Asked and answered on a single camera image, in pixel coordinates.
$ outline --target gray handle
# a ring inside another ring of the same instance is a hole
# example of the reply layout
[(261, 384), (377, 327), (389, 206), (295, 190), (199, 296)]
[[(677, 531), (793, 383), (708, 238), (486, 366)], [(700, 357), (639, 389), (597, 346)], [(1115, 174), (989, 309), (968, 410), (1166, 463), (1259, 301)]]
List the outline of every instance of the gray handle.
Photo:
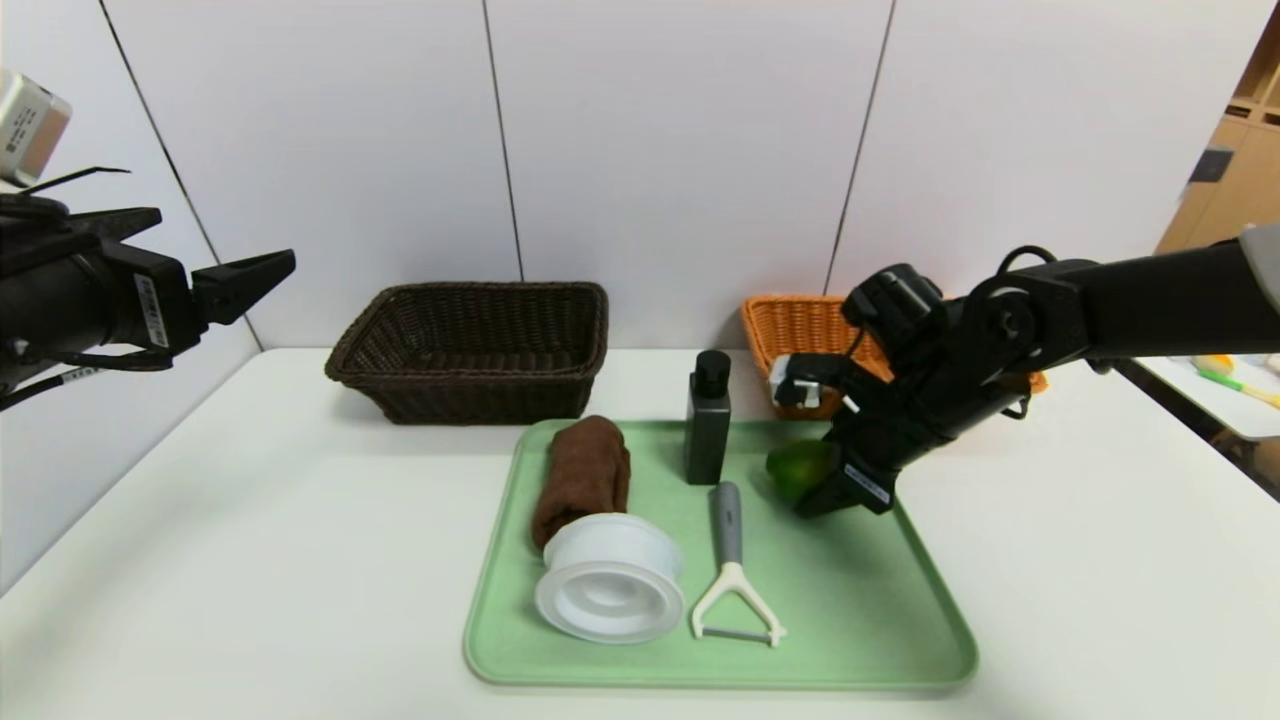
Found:
[(742, 496), (733, 483), (712, 491), (712, 523), (716, 525), (716, 556), (719, 564), (742, 564)]

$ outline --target bottle cap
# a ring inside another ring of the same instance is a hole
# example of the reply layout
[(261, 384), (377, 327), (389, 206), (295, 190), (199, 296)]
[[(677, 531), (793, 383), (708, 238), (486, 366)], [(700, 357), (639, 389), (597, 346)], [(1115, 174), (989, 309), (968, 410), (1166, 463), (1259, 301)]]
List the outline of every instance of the bottle cap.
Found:
[(730, 359), (719, 350), (698, 354), (694, 366), (694, 392), (703, 397), (724, 397), (728, 392)]

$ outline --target white plastic container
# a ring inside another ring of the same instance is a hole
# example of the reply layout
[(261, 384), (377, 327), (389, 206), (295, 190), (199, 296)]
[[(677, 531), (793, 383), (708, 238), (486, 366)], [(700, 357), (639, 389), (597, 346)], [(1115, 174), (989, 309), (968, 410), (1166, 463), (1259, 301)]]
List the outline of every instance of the white plastic container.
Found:
[(635, 515), (602, 512), (575, 520), (547, 543), (543, 561), (538, 610), (571, 635), (641, 643), (669, 633), (685, 616), (685, 596), (676, 584), (684, 553)]

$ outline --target vegetable peeler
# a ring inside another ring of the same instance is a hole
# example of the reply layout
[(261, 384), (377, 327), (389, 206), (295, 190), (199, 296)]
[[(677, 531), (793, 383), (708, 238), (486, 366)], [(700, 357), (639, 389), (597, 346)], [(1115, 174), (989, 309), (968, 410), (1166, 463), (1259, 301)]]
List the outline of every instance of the vegetable peeler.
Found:
[[(744, 641), (759, 641), (769, 643), (769, 647), (778, 647), (778, 641), (787, 634), (786, 628), (778, 621), (778, 616), (769, 610), (769, 606), (751, 587), (742, 570), (742, 497), (733, 483), (719, 483), (710, 492), (712, 497), (712, 524), (716, 532), (716, 557), (719, 561), (721, 571), (712, 587), (703, 593), (701, 600), (694, 606), (694, 612), (689, 620), (694, 626), (694, 637), (714, 635), (721, 638), (733, 638)], [(703, 616), (716, 601), (726, 592), (735, 592), (746, 601), (751, 610), (769, 626), (768, 633), (753, 633), (749, 630), (735, 630), (730, 628), (708, 628), (703, 625)]]

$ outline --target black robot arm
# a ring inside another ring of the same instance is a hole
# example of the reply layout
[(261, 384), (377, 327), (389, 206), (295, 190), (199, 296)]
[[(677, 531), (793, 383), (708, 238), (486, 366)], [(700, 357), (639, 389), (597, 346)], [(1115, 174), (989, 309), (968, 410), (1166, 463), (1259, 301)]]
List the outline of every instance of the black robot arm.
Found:
[[(294, 269), (283, 250), (196, 270), (188, 288), (182, 263), (124, 245), (157, 223), (155, 208), (73, 215), (0, 193), (0, 410), (96, 370), (168, 369), (210, 323), (236, 322)], [(84, 352), (108, 343), (138, 350)], [(77, 369), (22, 386), (58, 364)]]
[[(995, 414), (1025, 416), (1036, 370), (1078, 359), (1101, 368), (1152, 355), (1280, 351), (1271, 290), (1280, 225), (1242, 240), (1111, 264), (1018, 249), (956, 300), (910, 265), (876, 273), (841, 313), (884, 350), (892, 382), (846, 356), (797, 354), (773, 368), (780, 405), (813, 405), (817, 386), (846, 397), (826, 438), (840, 447), (840, 464), (795, 510), (888, 510), (904, 466)], [(1046, 263), (1010, 270), (1020, 254)]]

